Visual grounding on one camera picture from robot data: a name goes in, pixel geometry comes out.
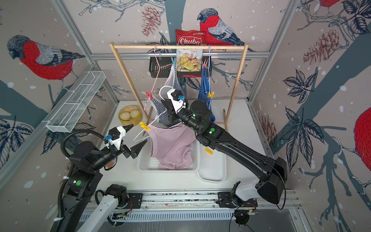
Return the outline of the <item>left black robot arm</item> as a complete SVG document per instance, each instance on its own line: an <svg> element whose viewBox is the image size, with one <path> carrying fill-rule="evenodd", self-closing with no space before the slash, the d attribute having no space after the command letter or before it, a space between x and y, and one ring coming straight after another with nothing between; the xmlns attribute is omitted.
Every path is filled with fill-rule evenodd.
<svg viewBox="0 0 371 232"><path fill-rule="evenodd" d="M61 151L71 162L70 170L63 180L58 194L58 215L54 221L52 232L74 232L86 206L92 197L98 194L97 186L103 175L101 169L111 170L107 165L117 163L118 157L135 159L146 141L132 148L123 143L123 137L134 125L114 127L107 136L94 130L77 129L69 133L61 143ZM70 138L78 134L92 134L104 142L104 148L98 149L91 141L80 143L72 154L66 150Z"/></svg>

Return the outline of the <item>white wire hanger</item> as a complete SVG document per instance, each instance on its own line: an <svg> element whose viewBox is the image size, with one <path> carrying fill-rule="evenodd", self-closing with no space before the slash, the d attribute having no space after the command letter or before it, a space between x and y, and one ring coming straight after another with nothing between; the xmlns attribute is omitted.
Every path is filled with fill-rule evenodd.
<svg viewBox="0 0 371 232"><path fill-rule="evenodd" d="M170 114L170 116L169 116L169 120L171 121L171 107L173 106L172 105L172 103L171 103L171 100L170 99L168 99L168 100L162 100L162 103L165 105L165 107L167 108L167 110L168 110L168 112L169 112L169 114ZM186 101L186 98L185 98L185 107L184 108L186 108L187 107L187 101ZM151 121L151 122L149 122L148 124L146 124L148 127L149 127L149 125L152 125L154 122L157 122L157 123L159 123L158 121L157 121L157 115L156 115L156 117ZM143 130L143 128L142 128L142 131L140 132L140 133L138 133L135 137L134 137L134 139L133 139L133 142L134 143L137 143L137 142L139 142L139 141L142 141L142 140L145 140L145 139L147 139L148 137L144 137L144 138L142 138L142 139L138 139L138 136L141 134L141 133L146 133L146 132L148 132L148 131L146 131L146 130Z"/></svg>

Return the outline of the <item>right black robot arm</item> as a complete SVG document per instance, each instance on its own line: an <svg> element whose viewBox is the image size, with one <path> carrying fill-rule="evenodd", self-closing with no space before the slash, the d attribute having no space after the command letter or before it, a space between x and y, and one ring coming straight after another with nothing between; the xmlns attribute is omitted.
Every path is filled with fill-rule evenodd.
<svg viewBox="0 0 371 232"><path fill-rule="evenodd" d="M259 179L255 188L260 197L269 203L279 204L282 194L286 193L288 177L284 159L262 155L235 139L211 121L212 112L203 101L194 101L190 109L186 108L187 103L181 103L178 108L170 100L163 100L162 103L170 113L170 120L188 126L202 145L226 154L250 170Z"/></svg>

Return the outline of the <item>pink tank top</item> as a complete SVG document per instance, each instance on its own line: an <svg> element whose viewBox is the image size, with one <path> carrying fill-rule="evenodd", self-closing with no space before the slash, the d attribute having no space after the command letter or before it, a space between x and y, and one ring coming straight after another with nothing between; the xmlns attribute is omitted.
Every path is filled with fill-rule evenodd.
<svg viewBox="0 0 371 232"><path fill-rule="evenodd" d="M165 170L187 169L193 162L191 147L196 141L194 131L184 124L173 128L149 125L151 139L150 156L159 160L159 168Z"/></svg>

